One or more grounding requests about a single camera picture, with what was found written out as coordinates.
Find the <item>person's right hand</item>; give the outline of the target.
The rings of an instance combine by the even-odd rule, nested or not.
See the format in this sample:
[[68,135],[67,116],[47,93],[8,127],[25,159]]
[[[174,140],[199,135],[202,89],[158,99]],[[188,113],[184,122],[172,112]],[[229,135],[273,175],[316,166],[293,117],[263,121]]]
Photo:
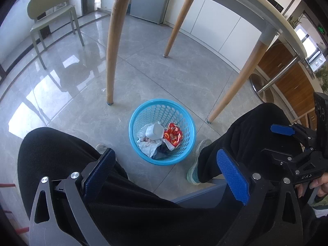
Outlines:
[[[301,198],[304,195],[304,185],[298,184],[297,188],[297,195],[298,198]],[[325,172],[320,178],[314,179],[309,184],[310,189],[318,188],[317,196],[324,197],[328,194],[328,172]]]

